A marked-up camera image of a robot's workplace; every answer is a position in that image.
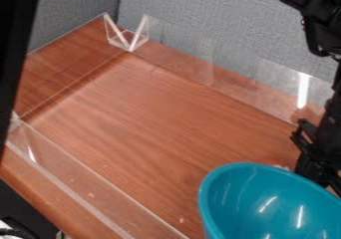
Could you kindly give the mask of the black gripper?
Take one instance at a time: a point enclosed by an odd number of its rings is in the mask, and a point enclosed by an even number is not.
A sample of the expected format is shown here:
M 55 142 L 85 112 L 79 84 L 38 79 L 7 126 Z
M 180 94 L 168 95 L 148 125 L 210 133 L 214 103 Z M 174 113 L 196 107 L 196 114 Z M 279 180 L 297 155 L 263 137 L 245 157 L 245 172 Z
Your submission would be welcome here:
M 341 197 L 341 103 L 328 101 L 320 125 L 300 119 L 291 139 L 300 149 L 295 172 Z

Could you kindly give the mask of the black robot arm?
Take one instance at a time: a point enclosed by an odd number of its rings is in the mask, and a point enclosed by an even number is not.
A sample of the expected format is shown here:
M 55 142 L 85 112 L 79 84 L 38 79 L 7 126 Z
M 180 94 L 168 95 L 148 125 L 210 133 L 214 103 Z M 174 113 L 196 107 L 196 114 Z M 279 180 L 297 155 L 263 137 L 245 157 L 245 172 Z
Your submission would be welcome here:
M 300 119 L 292 141 L 300 149 L 295 172 L 341 197 L 341 0 L 280 0 L 303 17 L 309 52 L 337 62 L 333 96 L 320 125 Z

